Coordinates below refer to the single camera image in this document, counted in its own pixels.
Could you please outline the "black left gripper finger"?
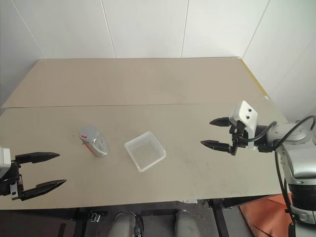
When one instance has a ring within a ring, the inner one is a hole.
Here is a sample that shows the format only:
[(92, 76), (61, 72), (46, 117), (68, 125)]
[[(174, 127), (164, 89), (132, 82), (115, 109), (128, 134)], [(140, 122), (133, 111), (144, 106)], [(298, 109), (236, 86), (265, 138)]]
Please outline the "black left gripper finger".
[(66, 179), (62, 179), (62, 180), (54, 180), (54, 181), (49, 181), (49, 182), (38, 184), (38, 185), (36, 185), (35, 188), (29, 189), (26, 191), (22, 191), (21, 194), (19, 195), (19, 199), (20, 200), (28, 200), (28, 199), (32, 199), (32, 198), (36, 198), (36, 197), (45, 195), (45, 194), (51, 192), (52, 190), (58, 188), (59, 186), (61, 186), (66, 181), (67, 181)]
[(56, 157), (59, 157), (60, 155), (58, 153), (53, 152), (35, 152), (35, 153), (28, 153), (28, 154), (22, 154), (15, 156), (15, 162), (18, 164), (23, 163), (39, 163), (44, 162)]

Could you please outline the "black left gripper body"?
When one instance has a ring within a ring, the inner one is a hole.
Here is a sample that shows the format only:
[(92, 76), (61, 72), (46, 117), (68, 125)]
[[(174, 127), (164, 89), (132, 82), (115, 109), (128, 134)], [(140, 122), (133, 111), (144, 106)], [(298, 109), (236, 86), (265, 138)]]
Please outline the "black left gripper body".
[(15, 160), (11, 162), (8, 171), (0, 178), (0, 195), (10, 195), (11, 199), (21, 199), (23, 182), (19, 174), (20, 164)]

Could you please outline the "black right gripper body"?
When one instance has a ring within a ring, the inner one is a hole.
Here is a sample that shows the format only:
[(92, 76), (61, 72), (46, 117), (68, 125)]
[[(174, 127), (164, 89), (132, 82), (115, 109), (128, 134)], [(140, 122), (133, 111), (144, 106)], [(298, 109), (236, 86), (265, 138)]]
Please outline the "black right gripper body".
[(238, 148), (246, 148), (248, 142), (245, 139), (248, 138), (247, 132), (245, 131), (245, 124), (241, 121), (237, 121), (236, 124), (230, 122), (229, 133), (232, 135), (232, 147), (230, 148), (230, 154), (235, 156)]

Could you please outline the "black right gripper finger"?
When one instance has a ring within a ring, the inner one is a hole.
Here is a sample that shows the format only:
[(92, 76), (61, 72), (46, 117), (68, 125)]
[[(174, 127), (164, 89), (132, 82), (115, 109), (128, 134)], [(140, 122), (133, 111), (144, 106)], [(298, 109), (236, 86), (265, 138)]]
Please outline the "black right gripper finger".
[(209, 122), (210, 125), (219, 126), (219, 127), (230, 127), (231, 122), (229, 117), (216, 118)]
[(214, 141), (214, 140), (204, 140), (204, 141), (201, 141), (200, 143), (212, 150), (226, 152), (231, 155), (233, 154), (233, 147), (230, 144), (221, 143), (219, 141)]

